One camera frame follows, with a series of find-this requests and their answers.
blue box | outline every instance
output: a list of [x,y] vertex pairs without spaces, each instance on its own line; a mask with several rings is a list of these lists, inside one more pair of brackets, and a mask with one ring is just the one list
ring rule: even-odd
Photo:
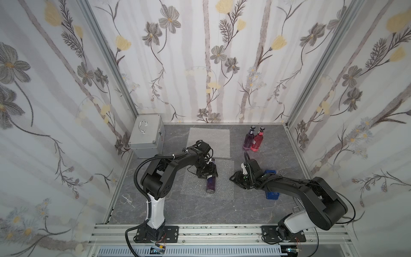
[[[267,169],[264,173],[276,174],[276,171]],[[279,196],[280,196],[279,192],[266,192],[266,198],[267,199],[278,200]]]

aluminum frame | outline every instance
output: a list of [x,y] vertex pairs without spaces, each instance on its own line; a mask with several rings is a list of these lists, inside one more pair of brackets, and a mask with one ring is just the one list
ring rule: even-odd
[[[266,245],[261,240],[261,226],[267,224],[177,224],[179,226],[178,242],[167,245]],[[87,245],[88,256],[93,257],[100,246],[125,245],[125,231],[136,225],[95,225]],[[344,253],[357,257],[357,252],[344,226],[334,225],[330,230],[317,229],[319,244],[340,245]],[[317,244],[314,229],[304,231],[306,242],[303,245]],[[152,243],[134,243],[135,231],[129,233],[131,245],[153,245]]]

purple bottle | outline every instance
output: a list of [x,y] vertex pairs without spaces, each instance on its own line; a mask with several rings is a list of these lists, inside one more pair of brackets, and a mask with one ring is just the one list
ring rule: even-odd
[[256,129],[256,126],[252,125],[250,127],[250,131],[247,133],[247,135],[245,135],[245,139],[244,139],[244,144],[242,145],[242,148],[245,151],[250,150],[251,145],[253,144],[253,140],[254,140],[254,130]]

black mounting plate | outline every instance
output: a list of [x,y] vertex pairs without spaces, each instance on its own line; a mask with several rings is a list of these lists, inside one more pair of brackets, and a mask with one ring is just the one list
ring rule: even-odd
[[[178,226],[165,226],[164,231],[166,233],[165,239],[163,239],[160,243],[163,243],[164,240],[166,243],[176,243],[178,240]],[[146,238],[146,231],[144,227],[140,227],[137,229],[137,234],[133,238],[135,243],[155,243],[149,238]]]
[[[264,242],[266,242],[266,243],[279,243],[279,242],[281,242],[281,240],[277,236],[277,227],[278,226],[261,226],[261,232],[263,234]],[[300,242],[306,242],[307,240],[305,239],[305,235],[302,232],[303,231],[298,232],[296,234],[296,238],[298,238],[298,240]],[[291,239],[289,242],[295,243],[295,242],[297,242],[297,240],[296,239]]]

case handle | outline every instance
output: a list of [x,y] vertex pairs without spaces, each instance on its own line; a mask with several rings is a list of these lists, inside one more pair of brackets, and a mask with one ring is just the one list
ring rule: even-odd
[[139,130],[144,134],[144,133],[145,133],[145,130],[141,130],[141,128],[140,128],[142,122],[145,122],[145,125],[146,125],[146,126],[148,125],[148,123],[147,123],[146,120],[142,120],[142,121],[140,121],[140,123],[139,123]]

